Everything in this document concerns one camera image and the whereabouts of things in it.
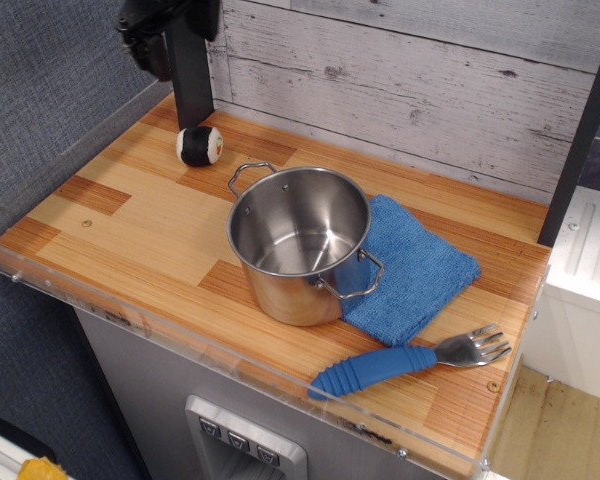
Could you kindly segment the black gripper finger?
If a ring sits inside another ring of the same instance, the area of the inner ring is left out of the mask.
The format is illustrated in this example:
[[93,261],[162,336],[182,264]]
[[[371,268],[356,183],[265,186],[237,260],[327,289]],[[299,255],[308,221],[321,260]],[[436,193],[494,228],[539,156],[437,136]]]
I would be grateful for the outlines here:
[[169,59],[162,33],[125,32],[124,46],[141,70],[151,73],[161,82],[171,80]]

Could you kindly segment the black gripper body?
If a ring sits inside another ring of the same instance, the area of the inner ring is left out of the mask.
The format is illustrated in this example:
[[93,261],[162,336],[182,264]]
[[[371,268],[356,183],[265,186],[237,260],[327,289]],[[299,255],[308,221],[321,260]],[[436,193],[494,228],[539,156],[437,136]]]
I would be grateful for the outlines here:
[[190,30],[207,41],[216,38],[220,2],[216,0],[125,1],[117,16],[117,29],[125,43],[158,35],[184,17]]

